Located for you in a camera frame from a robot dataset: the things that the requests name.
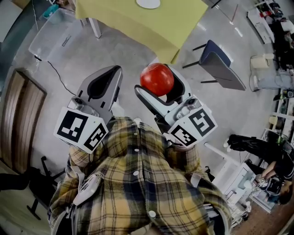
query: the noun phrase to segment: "plaid shirt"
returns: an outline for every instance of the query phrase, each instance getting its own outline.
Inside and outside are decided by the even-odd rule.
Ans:
[[[139,129],[128,117],[111,124],[104,146],[93,154],[70,147],[66,176],[48,212],[52,228],[78,193],[79,180],[71,169],[76,165],[85,179],[102,176],[96,193],[78,207],[78,234],[127,234],[151,225],[164,234],[214,234],[204,203],[222,210],[230,225],[226,201],[202,171],[196,147],[175,151],[162,134],[143,123]],[[205,186],[194,188],[192,173]]]

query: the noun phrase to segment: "shirt button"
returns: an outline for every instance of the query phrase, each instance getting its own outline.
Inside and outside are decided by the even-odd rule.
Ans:
[[[156,213],[154,211],[149,211],[148,214],[152,218],[154,218],[156,216]]]

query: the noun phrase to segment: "yellow tablecloth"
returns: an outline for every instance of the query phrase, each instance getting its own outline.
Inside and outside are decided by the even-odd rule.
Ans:
[[[156,9],[144,9],[136,0],[77,0],[76,17],[94,18],[120,30],[169,64],[176,62],[207,7],[201,0],[161,0]]]

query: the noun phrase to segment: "gray chair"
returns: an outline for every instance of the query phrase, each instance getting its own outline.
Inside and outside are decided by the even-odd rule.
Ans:
[[[231,61],[221,48],[219,48],[213,41],[209,40],[207,44],[196,47],[193,50],[198,50],[203,47],[204,50],[200,60],[185,65],[183,68],[199,64],[206,70],[206,72],[215,78],[215,80],[203,81],[201,83],[219,83],[224,88],[246,90],[241,79],[230,69]]]

